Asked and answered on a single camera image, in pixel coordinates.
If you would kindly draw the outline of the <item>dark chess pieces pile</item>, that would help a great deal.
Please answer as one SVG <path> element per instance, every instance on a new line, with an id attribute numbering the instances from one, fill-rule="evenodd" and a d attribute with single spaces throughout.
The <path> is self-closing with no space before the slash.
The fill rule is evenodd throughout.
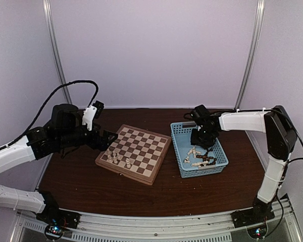
<path id="1" fill-rule="evenodd" d="M 197 164 L 198 167 L 204 167 L 204 166 L 216 164 L 217 159 L 213 156 L 209 156 L 209 153 L 212 151 L 213 151 L 213 149 L 209 148 L 209 149 L 207 149 L 207 151 L 204 155 L 201 155 L 201 154 L 196 155 L 196 158 L 202 159 L 202 162 L 199 162 Z"/>

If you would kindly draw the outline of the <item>front aluminium rail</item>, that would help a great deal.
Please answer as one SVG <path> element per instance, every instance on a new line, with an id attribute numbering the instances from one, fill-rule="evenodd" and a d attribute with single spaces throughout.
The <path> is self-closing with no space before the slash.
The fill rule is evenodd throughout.
<path id="1" fill-rule="evenodd" d="M 61 241 L 257 241 L 250 235 L 267 226 L 264 241 L 303 241 L 288 199 L 272 204 L 275 217 L 262 224 L 235 227 L 231 212 L 172 217 L 128 217 L 81 213 L 77 228 Z"/>

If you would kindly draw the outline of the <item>aluminium frame post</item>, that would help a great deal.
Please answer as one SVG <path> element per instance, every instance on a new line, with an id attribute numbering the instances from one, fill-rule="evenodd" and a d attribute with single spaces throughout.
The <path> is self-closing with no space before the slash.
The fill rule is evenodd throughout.
<path id="1" fill-rule="evenodd" d="M 67 81 L 65 79 L 65 74 L 61 62 L 61 57 L 58 49 L 58 43 L 57 43 L 57 38 L 56 38 L 56 33 L 55 33 L 55 28 L 54 28 L 54 21 L 53 21 L 53 15 L 52 15 L 52 8 L 51 8 L 51 2 L 50 0 L 43 0 L 43 11 L 44 11 L 44 16 L 46 19 L 46 24 L 48 28 L 48 34 L 52 46 L 52 51 L 53 51 L 53 57 L 54 57 L 54 62 L 58 74 L 58 78 L 60 81 L 60 84 L 66 84 Z"/>
<path id="2" fill-rule="evenodd" d="M 240 86 L 237 100 L 236 100 L 236 103 L 234 106 L 235 109 L 240 108 L 242 100 L 243 100 L 245 92 L 246 92 L 246 88 L 247 88 L 249 79 L 250 79 L 250 75 L 251 75 L 251 71 L 252 71 L 252 68 L 254 65 L 256 51 L 257 51 L 257 47 L 259 44 L 260 35 L 261 35 L 261 31 L 262 31 L 264 13 L 265 13 L 265 0 L 258 0 L 248 57 L 247 57 L 245 69 L 243 72 L 241 86 Z"/>

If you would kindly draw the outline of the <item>light blue plastic basket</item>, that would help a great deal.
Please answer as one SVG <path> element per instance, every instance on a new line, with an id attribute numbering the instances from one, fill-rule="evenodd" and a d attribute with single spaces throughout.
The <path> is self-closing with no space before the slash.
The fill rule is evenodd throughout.
<path id="1" fill-rule="evenodd" d="M 228 158 L 219 140 L 208 149 L 191 144 L 191 133 L 198 129 L 194 122 L 172 123 L 170 128 L 182 178 L 220 173 L 228 165 Z"/>

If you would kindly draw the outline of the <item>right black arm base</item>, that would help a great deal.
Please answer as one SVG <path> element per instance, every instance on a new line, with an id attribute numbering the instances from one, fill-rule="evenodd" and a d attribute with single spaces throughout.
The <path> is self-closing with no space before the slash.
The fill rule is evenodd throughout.
<path id="1" fill-rule="evenodd" d="M 252 207 L 245 210 L 236 210 L 231 213 L 235 228 L 263 223 L 266 220 L 275 218 L 272 210 L 272 201 L 265 203 L 255 197 Z"/>

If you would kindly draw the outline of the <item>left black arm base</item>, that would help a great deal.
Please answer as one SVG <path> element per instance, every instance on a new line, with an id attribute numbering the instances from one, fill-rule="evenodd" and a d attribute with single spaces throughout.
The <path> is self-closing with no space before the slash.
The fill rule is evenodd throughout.
<path id="1" fill-rule="evenodd" d="M 60 209 L 50 192 L 39 191 L 39 193 L 44 198 L 44 210 L 41 213 L 36 213 L 36 219 L 48 225 L 58 225 L 62 228 L 77 228 L 80 219 L 79 213 Z"/>

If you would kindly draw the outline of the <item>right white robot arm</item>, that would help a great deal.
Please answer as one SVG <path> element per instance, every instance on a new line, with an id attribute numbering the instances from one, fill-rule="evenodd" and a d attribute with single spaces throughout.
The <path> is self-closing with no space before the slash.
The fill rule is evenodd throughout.
<path id="1" fill-rule="evenodd" d="M 269 162 L 257 200 L 270 203 L 282 183 L 287 161 L 297 141 L 286 109 L 277 105 L 271 109 L 209 112 L 204 105 L 199 105 L 189 115 L 198 126 L 192 131 L 191 143 L 204 148 L 214 146 L 221 131 L 253 131 L 266 135 Z"/>

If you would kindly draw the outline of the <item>wooden folding chess board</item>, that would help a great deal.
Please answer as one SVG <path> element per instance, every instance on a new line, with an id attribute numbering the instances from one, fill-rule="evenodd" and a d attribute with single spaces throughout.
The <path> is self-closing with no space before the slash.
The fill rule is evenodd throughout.
<path id="1" fill-rule="evenodd" d="M 153 185 L 164 158 L 169 150 L 172 138 L 159 133 L 143 130 L 129 125 L 122 125 L 118 138 L 108 148 L 121 155 L 118 163 L 108 161 L 107 151 L 96 158 L 96 165 L 146 185 Z M 126 158 L 131 167 L 126 167 Z"/>

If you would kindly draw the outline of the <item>white queen chess piece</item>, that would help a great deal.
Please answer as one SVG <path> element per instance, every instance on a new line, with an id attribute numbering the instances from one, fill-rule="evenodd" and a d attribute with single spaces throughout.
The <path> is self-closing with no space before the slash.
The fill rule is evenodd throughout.
<path id="1" fill-rule="evenodd" d="M 131 167 L 130 159 L 129 159 L 129 158 L 126 158 L 125 162 L 126 162 L 126 167 L 127 167 L 127 168 L 130 168 L 130 167 Z"/>

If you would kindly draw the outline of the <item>right aluminium frame post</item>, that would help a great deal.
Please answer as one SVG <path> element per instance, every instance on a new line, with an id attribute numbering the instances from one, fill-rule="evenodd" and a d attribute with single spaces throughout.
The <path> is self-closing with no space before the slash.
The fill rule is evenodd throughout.
<path id="1" fill-rule="evenodd" d="M 265 13 L 265 0 L 258 0 L 248 57 L 247 57 L 245 69 L 243 72 L 241 86 L 240 86 L 237 100 L 236 100 L 236 103 L 234 106 L 235 109 L 240 108 L 242 100 L 243 100 L 245 92 L 246 92 L 246 88 L 247 88 L 249 79 L 250 79 L 250 75 L 251 75 L 251 71 L 252 71 L 252 68 L 254 65 L 256 51 L 257 51 L 257 47 L 259 44 L 260 35 L 261 35 L 261 31 L 262 31 L 264 13 Z"/>

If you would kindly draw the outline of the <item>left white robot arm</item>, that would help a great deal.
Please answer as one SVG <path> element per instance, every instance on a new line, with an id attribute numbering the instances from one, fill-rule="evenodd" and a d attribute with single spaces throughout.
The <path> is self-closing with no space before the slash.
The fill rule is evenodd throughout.
<path id="1" fill-rule="evenodd" d="M 26 131 L 20 138 L 0 148 L 0 207 L 26 210 L 43 215 L 52 224 L 59 223 L 63 214 L 50 193 L 35 192 L 26 187 L 27 178 L 16 175 L 4 181 L 4 175 L 11 171 L 23 174 L 22 168 L 30 171 L 36 161 L 60 153 L 68 155 L 67 148 L 73 150 L 88 146 L 93 150 L 106 151 L 117 139 L 117 134 L 101 130 L 95 124 L 104 105 L 97 101 L 79 114 L 72 104 L 53 107 L 50 120 L 42 127 Z"/>

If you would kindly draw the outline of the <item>white chess pieces pile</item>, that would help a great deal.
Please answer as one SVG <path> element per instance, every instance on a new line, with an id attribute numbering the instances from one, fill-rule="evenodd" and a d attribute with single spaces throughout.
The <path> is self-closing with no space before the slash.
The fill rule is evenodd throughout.
<path id="1" fill-rule="evenodd" d="M 202 162 L 202 159 L 196 158 L 197 154 L 202 153 L 198 150 L 196 150 L 195 147 L 191 148 L 186 155 L 183 156 L 183 167 L 184 168 L 192 168 L 192 167 L 198 167 L 197 164 L 199 162 Z"/>

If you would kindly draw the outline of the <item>left aluminium frame post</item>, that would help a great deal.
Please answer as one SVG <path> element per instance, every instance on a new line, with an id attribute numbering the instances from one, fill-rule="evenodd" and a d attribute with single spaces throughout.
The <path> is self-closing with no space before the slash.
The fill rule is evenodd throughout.
<path id="1" fill-rule="evenodd" d="M 67 81 L 65 79 L 65 74 L 61 62 L 61 57 L 58 49 L 58 43 L 57 43 L 57 38 L 56 38 L 56 33 L 55 33 L 55 28 L 54 28 L 54 21 L 53 21 L 53 15 L 52 15 L 52 8 L 51 8 L 51 2 L 50 0 L 43 0 L 43 11 L 44 11 L 44 16 L 46 19 L 46 24 L 48 28 L 48 34 L 52 46 L 52 51 L 53 51 L 53 57 L 54 57 L 54 62 L 58 74 L 58 78 L 60 81 L 60 84 L 66 84 Z"/>

